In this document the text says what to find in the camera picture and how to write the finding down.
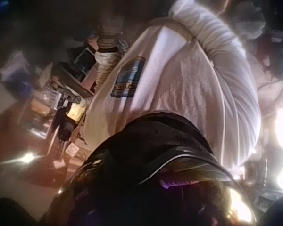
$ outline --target shirt patch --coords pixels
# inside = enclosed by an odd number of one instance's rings
[[[122,67],[111,92],[112,97],[134,96],[145,62],[146,59],[139,56]]]

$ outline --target black object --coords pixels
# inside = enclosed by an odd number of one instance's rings
[[[0,199],[0,226],[36,226],[38,222],[17,202]]]
[[[262,4],[262,10],[268,24],[272,29],[283,32],[283,0],[264,0]]]
[[[283,226],[283,197],[274,202],[257,226]]]

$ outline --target paper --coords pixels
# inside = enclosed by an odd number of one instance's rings
[[[62,159],[62,161],[53,161],[53,164],[56,169],[59,169],[65,166],[64,159]]]
[[[68,148],[65,150],[67,154],[69,154],[71,157],[74,157],[75,154],[80,150],[78,146],[76,146],[74,143],[71,143]]]

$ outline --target blue patch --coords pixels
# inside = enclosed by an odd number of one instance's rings
[[[134,97],[145,62],[146,59],[139,56],[122,67],[111,92],[112,97]]]

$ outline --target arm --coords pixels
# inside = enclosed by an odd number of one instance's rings
[[[234,102],[226,110],[236,113],[238,156],[248,156],[257,142],[261,118],[253,75],[241,43],[221,20],[193,0],[178,0],[170,16],[191,31],[213,61],[225,102]]]

